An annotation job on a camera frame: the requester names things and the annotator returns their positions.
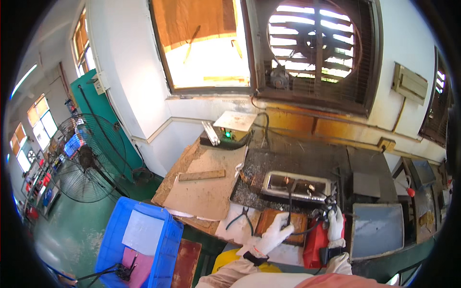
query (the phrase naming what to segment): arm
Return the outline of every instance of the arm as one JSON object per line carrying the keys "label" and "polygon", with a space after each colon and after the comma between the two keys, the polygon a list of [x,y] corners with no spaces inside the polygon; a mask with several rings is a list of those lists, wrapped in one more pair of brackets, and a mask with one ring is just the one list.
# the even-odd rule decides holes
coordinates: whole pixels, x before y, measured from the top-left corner
{"label": "arm", "polygon": [[[282,243],[283,240],[288,238],[295,230],[293,224],[281,230],[287,219],[287,212],[277,214],[274,218],[274,222],[262,235],[261,240],[254,247],[251,247],[249,252],[256,258],[267,260],[269,258],[267,254]],[[256,272],[261,272],[261,270],[250,260],[240,257],[239,260],[230,262],[221,267],[218,272],[201,277],[196,287],[228,288],[240,278]]]}
{"label": "arm", "polygon": [[[328,248],[346,247],[346,241],[341,236],[344,219],[339,207],[336,212],[333,210],[328,212],[328,221],[330,222],[328,228],[328,240],[330,241]],[[325,273],[352,275],[352,268],[348,260],[349,253],[347,252],[330,259],[326,265]]]}

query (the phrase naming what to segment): red knob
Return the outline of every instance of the red knob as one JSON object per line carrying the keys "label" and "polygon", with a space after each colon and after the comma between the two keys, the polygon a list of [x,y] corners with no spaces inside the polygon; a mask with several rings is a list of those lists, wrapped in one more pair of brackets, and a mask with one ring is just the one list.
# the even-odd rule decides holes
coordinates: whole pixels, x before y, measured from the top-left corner
{"label": "red knob", "polygon": [[409,195],[410,197],[414,197],[414,193],[415,193],[415,192],[414,192],[413,189],[408,188],[408,189],[407,189],[407,193],[408,193],[408,195]]}

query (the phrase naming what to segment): hand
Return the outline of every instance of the hand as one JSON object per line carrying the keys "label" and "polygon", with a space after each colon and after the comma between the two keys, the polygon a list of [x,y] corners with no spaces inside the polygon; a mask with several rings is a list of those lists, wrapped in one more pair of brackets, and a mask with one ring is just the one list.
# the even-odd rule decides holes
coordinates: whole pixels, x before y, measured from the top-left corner
{"label": "hand", "polygon": [[344,218],[339,207],[337,207],[336,212],[334,212],[334,210],[330,210],[328,212],[328,221],[330,222],[330,226],[328,228],[328,240],[330,243],[328,243],[328,247],[345,247],[346,241],[341,236]]}
{"label": "hand", "polygon": [[257,251],[267,255],[293,233],[295,227],[291,223],[285,229],[281,230],[282,226],[288,220],[288,214],[288,212],[283,212],[275,215],[274,222],[272,222],[262,235],[262,239],[254,246]]}

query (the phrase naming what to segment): yellow bag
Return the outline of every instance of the yellow bag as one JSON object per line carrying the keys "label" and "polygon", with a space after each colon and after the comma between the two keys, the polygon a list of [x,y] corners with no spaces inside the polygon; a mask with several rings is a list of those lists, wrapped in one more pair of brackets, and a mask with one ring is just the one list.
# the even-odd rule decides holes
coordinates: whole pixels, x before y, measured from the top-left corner
{"label": "yellow bag", "polygon": [[[214,262],[213,271],[211,272],[211,274],[218,272],[218,270],[224,265],[232,261],[240,259],[240,256],[236,255],[238,250],[240,249],[238,248],[238,249],[229,250],[226,252],[222,252],[220,255],[218,255],[216,257],[216,261]],[[267,263],[267,262],[261,264],[259,266],[259,269],[261,270],[261,272],[266,272],[266,273],[282,273],[278,267],[270,263]]]}

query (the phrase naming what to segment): pliers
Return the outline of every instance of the pliers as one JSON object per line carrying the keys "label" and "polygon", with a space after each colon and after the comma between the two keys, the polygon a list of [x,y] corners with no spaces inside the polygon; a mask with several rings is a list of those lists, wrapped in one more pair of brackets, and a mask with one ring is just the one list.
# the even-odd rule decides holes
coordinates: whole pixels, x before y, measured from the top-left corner
{"label": "pliers", "polygon": [[253,225],[251,224],[250,218],[248,218],[248,211],[249,210],[250,210],[250,207],[248,207],[247,210],[245,210],[245,207],[244,207],[242,213],[239,216],[235,217],[232,221],[230,221],[229,224],[227,224],[226,230],[229,228],[229,226],[232,223],[234,223],[238,218],[240,218],[240,216],[245,215],[245,217],[247,218],[248,224],[250,224],[251,235],[253,236]]}

